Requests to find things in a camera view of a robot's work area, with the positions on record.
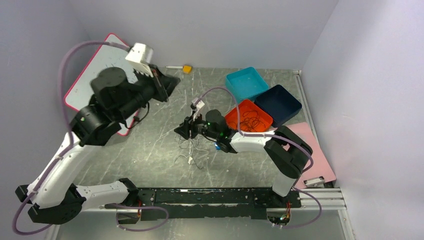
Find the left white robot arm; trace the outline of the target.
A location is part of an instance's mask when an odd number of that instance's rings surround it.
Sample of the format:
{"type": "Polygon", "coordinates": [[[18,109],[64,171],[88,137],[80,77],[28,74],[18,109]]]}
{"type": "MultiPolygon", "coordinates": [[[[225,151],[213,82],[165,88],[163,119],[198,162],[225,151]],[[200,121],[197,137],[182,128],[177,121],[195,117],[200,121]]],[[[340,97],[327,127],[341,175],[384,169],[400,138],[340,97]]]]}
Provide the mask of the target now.
{"type": "Polygon", "coordinates": [[[61,225],[82,211],[102,205],[132,208],[140,204],[137,187],[127,178],[103,185],[74,184],[91,155],[106,145],[128,118],[148,108],[152,99],[166,102],[181,81],[156,67],[152,75],[135,72],[135,76],[136,82],[131,83],[123,69],[108,67],[90,82],[93,95],[71,120],[56,156],[37,180],[15,191],[24,205],[30,205],[27,213],[32,222],[61,225]]]}

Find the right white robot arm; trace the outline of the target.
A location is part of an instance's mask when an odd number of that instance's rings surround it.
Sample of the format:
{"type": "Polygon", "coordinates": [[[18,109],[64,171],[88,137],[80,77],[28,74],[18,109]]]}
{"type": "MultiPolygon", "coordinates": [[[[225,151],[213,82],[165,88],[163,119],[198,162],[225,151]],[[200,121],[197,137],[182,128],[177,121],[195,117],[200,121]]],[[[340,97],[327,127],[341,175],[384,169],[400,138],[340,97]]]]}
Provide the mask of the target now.
{"type": "Polygon", "coordinates": [[[216,109],[208,111],[205,118],[195,114],[187,116],[174,132],[185,140],[201,135],[215,142],[225,153],[267,154],[279,170],[269,197],[275,207],[282,207],[288,202],[289,192],[302,173],[314,163],[312,148],[287,126],[267,132],[240,132],[230,128],[225,117],[216,109]]]}

